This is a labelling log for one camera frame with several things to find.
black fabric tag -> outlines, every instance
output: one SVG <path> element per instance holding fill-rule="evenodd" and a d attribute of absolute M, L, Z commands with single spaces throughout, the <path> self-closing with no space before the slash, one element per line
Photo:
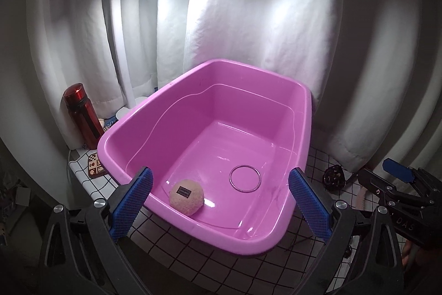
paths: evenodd
<path fill-rule="evenodd" d="M 185 198 L 188 198 L 191 194 L 191 190 L 183 188 L 183 187 L 179 187 L 178 190 L 176 191 L 177 194 L 180 194 L 182 196 L 184 196 Z"/>

silver screw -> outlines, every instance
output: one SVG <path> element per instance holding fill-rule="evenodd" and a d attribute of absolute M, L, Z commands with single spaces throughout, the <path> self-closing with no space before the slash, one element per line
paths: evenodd
<path fill-rule="evenodd" d="M 54 206 L 54 213 L 61 213 L 63 211 L 63 205 L 58 204 Z"/>
<path fill-rule="evenodd" d="M 336 202 L 336 207 L 338 209 L 346 209 L 347 208 L 347 203 L 345 201 L 343 201 L 343 200 L 338 200 Z"/>
<path fill-rule="evenodd" d="M 382 205 L 380 207 L 377 207 L 377 211 L 379 211 L 381 214 L 386 214 L 388 212 L 387 208 L 383 207 Z"/>
<path fill-rule="evenodd" d="M 94 206 L 96 208 L 102 208 L 103 206 L 105 206 L 105 204 L 106 204 L 106 200 L 103 198 L 100 198 L 100 199 L 97 199 L 94 201 Z"/>

lamp base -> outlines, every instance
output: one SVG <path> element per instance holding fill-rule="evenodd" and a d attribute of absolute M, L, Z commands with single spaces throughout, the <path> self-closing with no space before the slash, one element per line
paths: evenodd
<path fill-rule="evenodd" d="M 140 104 L 143 102 L 143 100 L 147 99 L 147 97 L 139 97 L 135 99 L 135 103 L 136 105 Z M 127 113 L 130 112 L 131 109 L 127 108 L 127 107 L 122 107 L 117 113 L 116 113 L 116 117 L 118 120 L 120 120 L 121 118 L 123 118 Z"/>

curtain fold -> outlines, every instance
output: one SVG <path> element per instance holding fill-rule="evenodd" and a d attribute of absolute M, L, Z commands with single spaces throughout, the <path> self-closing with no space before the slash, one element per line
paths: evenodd
<path fill-rule="evenodd" d="M 347 170 L 382 176 L 386 157 L 442 177 L 441 0 L 122 0 L 135 96 L 227 58 L 306 84 L 312 144 Z M 28 0 L 33 60 L 69 146 L 60 105 L 81 81 L 100 116 L 123 98 L 101 0 Z"/>

red water bottle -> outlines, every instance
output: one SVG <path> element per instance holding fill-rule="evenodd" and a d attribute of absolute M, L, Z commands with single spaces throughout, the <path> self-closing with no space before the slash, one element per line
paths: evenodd
<path fill-rule="evenodd" d="M 71 85 L 63 94 L 69 115 L 89 149 L 97 149 L 98 140 L 104 134 L 104 129 L 98 120 L 91 100 L 86 95 L 83 84 Z"/>

